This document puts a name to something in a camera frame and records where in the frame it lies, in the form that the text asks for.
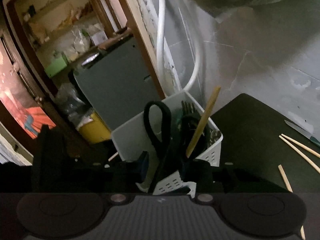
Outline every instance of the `metal bolt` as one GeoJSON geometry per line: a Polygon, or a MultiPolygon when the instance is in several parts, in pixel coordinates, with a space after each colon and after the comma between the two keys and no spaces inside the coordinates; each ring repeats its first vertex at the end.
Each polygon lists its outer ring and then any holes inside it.
{"type": "Polygon", "coordinates": [[[125,201],[127,198],[125,195],[123,194],[113,194],[110,199],[113,201],[113,202],[117,202],[117,203],[121,203],[123,201],[125,201]]]}
{"type": "Polygon", "coordinates": [[[210,194],[200,194],[197,198],[201,202],[210,202],[213,200],[213,197],[210,194]]]}

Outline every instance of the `gray wall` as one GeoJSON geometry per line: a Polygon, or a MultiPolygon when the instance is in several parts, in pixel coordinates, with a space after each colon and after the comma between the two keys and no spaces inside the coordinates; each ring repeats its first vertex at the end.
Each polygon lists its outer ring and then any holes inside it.
{"type": "MultiPolygon", "coordinates": [[[[158,0],[152,1],[158,11],[158,0]]],[[[220,84],[217,111],[247,93],[320,138],[320,0],[239,8],[222,23],[187,4],[196,11],[205,53],[201,89],[192,94],[208,99],[220,84]]],[[[167,0],[165,37],[184,85],[194,61],[173,0],[167,0]]]]}

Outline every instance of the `green box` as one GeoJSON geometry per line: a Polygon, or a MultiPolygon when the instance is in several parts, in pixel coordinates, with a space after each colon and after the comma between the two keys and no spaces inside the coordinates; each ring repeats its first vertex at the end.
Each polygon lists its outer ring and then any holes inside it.
{"type": "Polygon", "coordinates": [[[60,58],[55,59],[48,67],[44,69],[48,77],[52,78],[54,75],[58,74],[63,70],[68,64],[68,60],[65,55],[60,58]]]}

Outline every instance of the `door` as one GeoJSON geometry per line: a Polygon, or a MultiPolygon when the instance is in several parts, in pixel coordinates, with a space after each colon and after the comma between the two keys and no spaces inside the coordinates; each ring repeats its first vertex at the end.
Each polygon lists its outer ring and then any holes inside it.
{"type": "Polygon", "coordinates": [[[41,128],[57,125],[66,136],[71,156],[90,151],[80,134],[72,129],[53,106],[24,64],[0,10],[0,122],[32,155],[34,138],[41,128]]]}
{"type": "Polygon", "coordinates": [[[41,98],[28,85],[20,63],[11,54],[8,41],[1,29],[0,101],[32,139],[38,136],[42,125],[55,127],[54,122],[41,109],[41,98]]]}

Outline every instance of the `knife handle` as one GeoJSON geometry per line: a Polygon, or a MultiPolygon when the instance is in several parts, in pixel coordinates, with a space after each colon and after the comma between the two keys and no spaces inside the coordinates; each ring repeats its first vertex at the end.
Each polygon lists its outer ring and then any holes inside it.
{"type": "Polygon", "coordinates": [[[320,147],[320,142],[316,138],[314,138],[313,136],[310,137],[310,141],[312,141],[315,145],[320,147]]]}

